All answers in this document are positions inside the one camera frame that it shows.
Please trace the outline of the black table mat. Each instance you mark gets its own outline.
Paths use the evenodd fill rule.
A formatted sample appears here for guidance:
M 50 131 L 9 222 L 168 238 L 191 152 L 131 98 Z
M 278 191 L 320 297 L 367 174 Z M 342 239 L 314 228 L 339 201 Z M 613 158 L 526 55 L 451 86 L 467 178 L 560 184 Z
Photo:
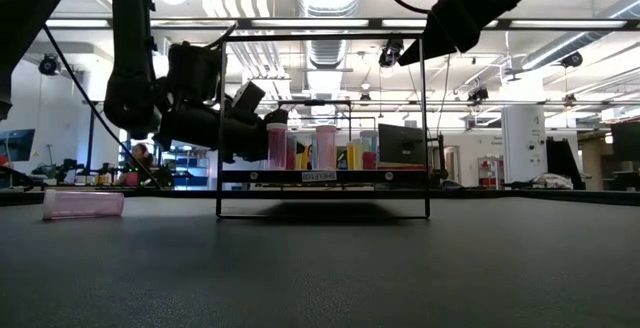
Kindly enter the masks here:
M 640 328 L 640 207 L 0 208 L 0 328 Z

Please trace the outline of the black ceiling light rail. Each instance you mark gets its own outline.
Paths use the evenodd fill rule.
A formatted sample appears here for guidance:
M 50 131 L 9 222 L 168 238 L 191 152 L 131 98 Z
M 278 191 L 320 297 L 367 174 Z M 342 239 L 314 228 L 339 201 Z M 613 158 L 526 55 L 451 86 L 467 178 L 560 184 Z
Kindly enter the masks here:
M 376 30 L 420 31 L 426 21 L 419 18 L 158 18 L 154 30 L 224 30 L 235 23 L 241 30 Z M 496 19 L 487 31 L 640 31 L 640 19 Z

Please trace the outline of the person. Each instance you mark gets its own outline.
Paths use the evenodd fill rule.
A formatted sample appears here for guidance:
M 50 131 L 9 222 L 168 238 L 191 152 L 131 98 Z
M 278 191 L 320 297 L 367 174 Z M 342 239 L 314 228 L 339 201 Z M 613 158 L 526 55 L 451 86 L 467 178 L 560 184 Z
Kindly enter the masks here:
M 125 171 L 115 181 L 117 186 L 136 187 L 148 178 L 145 173 L 153 164 L 153 156 L 145 144 L 138 143 L 132 150 L 132 157 Z

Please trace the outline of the blue screen monitor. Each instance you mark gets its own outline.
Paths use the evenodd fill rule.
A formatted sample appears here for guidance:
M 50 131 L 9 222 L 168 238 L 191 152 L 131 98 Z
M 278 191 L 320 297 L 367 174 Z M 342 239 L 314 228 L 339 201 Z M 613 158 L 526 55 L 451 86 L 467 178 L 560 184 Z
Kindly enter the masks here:
M 29 161 L 34 138 L 34 129 L 0 131 L 0 158 L 10 162 Z

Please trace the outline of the wooden shelf black metal frame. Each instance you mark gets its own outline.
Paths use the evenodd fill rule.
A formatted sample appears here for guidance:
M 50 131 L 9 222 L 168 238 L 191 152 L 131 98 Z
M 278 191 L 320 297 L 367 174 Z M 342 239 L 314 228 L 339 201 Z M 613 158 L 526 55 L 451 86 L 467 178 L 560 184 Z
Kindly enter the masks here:
M 330 40 L 373 40 L 373 39 L 412 39 L 418 46 L 417 60 L 420 69 L 421 94 L 416 103 L 421 109 L 421 132 L 423 144 L 423 169 L 419 170 L 312 170 L 312 171 L 288 171 L 288 170 L 229 170 L 223 168 L 224 147 L 218 149 L 217 158 L 217 188 L 215 200 L 215 213 L 219 219 L 229 219 L 231 216 L 223 212 L 223 200 L 228 199 L 268 199 L 268 200 L 336 200 L 344 202 L 348 200 L 366 200 L 368 197 L 364 191 L 329 191 L 325 195 L 319 195 L 315 191 L 226 191 L 223 189 L 225 183 L 277 183 L 279 185 L 302 183 L 336 183 L 344 184 L 382 184 L 397 183 L 410 184 L 420 183 L 422 189 L 419 191 L 399 191 L 391 192 L 388 199 L 421 199 L 424 204 L 425 219 L 430 217 L 430 197 L 429 197 L 429 171 L 428 171 L 428 141 L 427 131 L 427 99 L 426 99 L 426 73 L 424 68 L 424 39 L 417 33 L 334 33 L 334 34 L 311 34 L 303 33 L 298 35 L 273 35 L 264 36 L 264 41 L 330 41 Z

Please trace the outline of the black angled stand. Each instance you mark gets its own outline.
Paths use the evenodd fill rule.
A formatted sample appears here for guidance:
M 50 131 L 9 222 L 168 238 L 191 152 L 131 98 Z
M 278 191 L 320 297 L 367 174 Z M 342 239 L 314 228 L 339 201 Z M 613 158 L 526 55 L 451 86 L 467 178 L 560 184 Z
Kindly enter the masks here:
M 567 139 L 546 139 L 547 172 L 569 178 L 574 190 L 584 190 L 586 185 L 581 176 Z

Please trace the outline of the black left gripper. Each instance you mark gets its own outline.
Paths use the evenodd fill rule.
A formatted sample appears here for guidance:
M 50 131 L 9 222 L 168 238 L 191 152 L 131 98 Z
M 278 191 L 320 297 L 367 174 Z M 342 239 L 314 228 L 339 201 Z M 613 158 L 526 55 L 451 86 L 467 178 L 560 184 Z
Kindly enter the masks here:
M 237 156 L 254 162 L 267 159 L 267 125 L 286 124 L 288 111 L 278 108 L 264 117 L 253 112 L 242 112 L 230 105 L 224 115 L 202 103 L 176 103 L 162 114 L 159 131 L 154 141 L 163 151 L 173 141 L 207 147 L 212 151 L 223 148 L 223 161 L 233 163 Z

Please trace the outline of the white crumpled cloth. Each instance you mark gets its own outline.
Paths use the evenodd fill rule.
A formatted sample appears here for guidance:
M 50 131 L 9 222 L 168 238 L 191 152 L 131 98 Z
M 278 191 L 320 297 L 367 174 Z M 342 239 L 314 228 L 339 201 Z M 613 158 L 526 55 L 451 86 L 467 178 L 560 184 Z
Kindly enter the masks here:
M 540 174 L 534 177 L 530 183 L 536 189 L 572 190 L 574 188 L 570 178 L 554 173 Z

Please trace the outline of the white rack red items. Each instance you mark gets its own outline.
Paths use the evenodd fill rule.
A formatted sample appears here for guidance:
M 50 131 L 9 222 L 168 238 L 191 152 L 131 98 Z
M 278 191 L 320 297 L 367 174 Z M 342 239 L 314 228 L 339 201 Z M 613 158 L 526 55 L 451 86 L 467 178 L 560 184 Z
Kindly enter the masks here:
M 478 159 L 478 185 L 493 190 L 503 188 L 504 160 L 501 155 L 488 155 Z

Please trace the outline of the pink pill bottle white cap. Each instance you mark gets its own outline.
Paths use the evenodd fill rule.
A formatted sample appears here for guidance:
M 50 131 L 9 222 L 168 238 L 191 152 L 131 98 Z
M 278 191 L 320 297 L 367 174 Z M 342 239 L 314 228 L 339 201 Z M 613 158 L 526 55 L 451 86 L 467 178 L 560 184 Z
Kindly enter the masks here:
M 336 169 L 336 127 L 322 125 L 316 128 L 317 163 L 319 170 L 333 171 Z
M 285 170 L 287 161 L 287 125 L 285 123 L 269 123 L 268 167 L 270 170 Z
M 43 199 L 42 219 L 50 221 L 121 216 L 124 200 L 122 193 L 47 190 Z

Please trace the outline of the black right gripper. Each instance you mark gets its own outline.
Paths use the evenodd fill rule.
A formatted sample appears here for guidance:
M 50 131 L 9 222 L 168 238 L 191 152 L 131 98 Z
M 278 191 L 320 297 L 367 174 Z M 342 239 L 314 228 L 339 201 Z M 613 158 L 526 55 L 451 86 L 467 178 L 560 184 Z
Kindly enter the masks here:
M 481 30 L 496 17 L 496 0 L 438 0 L 428 14 L 420 39 L 397 63 L 407 66 L 432 58 L 467 52 L 479 41 Z

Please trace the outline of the blue pill bottle red pills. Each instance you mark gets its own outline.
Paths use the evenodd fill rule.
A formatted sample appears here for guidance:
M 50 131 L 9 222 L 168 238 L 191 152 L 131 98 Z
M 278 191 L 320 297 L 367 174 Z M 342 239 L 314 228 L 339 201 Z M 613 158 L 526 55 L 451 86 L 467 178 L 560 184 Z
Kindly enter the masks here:
M 378 133 L 375 130 L 361 131 L 360 139 L 363 168 L 365 170 L 375 170 L 378 162 Z

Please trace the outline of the black metal workstation frame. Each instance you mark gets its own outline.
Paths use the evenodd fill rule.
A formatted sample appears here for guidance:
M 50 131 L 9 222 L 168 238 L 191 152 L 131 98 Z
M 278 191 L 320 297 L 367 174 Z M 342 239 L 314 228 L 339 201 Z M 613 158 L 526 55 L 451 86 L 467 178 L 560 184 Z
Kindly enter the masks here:
M 101 102 L 95 102 L 94 106 L 97 114 L 86 101 L 82 102 L 77 160 L 84 163 L 91 174 L 97 175 L 104 164 L 110 168 L 125 166 L 130 156 L 124 151 L 123 146 L 133 151 L 133 143 L 126 130 L 117 127 L 106 118 Z

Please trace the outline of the white column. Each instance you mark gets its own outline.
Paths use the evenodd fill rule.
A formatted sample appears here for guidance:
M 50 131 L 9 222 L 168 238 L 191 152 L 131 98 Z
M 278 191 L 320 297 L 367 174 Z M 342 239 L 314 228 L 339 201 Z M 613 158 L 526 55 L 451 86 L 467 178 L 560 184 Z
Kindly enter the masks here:
M 547 170 L 545 116 L 539 105 L 506 106 L 501 112 L 505 182 L 529 181 Z

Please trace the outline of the black monitor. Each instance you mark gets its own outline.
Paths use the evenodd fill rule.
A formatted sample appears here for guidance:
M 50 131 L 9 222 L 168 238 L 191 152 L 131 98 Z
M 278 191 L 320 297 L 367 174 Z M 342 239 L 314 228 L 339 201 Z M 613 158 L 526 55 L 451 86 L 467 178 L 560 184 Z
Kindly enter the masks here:
M 640 161 L 640 122 L 611 126 L 614 156 L 620 161 Z
M 421 129 L 379 124 L 378 136 L 381 163 L 424 164 L 425 143 Z

